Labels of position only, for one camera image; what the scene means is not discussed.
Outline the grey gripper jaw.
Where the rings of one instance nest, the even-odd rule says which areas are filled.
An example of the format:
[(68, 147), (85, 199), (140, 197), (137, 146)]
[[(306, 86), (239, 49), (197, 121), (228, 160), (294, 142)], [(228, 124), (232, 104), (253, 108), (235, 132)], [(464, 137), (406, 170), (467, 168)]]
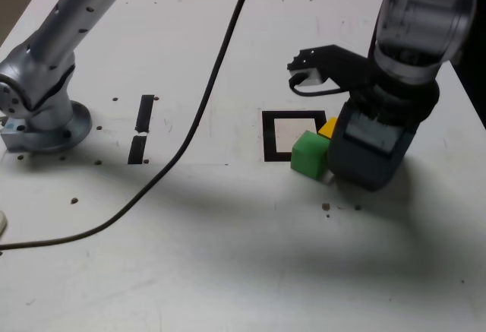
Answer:
[(327, 152), (330, 171), (365, 190), (380, 190), (396, 173), (417, 129), (385, 125), (345, 103)]

